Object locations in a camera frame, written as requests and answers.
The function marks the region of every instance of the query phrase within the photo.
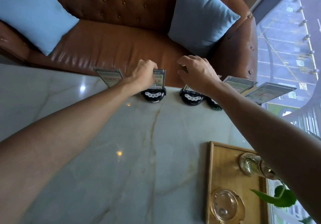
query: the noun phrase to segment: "white marble tabletop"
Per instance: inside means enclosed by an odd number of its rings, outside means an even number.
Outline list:
[[[0,141],[106,89],[86,76],[0,64]],[[208,141],[251,148],[224,111],[136,95],[65,165],[21,223],[203,223]]]

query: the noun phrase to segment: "left hand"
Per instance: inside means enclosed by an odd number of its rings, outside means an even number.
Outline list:
[[[151,60],[144,61],[141,59],[131,72],[131,75],[123,80],[131,84],[135,94],[147,90],[155,81],[153,69],[157,69],[156,63]]]

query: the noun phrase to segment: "street outside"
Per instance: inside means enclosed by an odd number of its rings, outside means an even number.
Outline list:
[[[257,26],[258,85],[271,82],[297,88],[267,103],[275,114],[276,107],[301,108],[314,92],[318,80],[314,70],[321,68],[320,22],[321,0],[283,0]]]

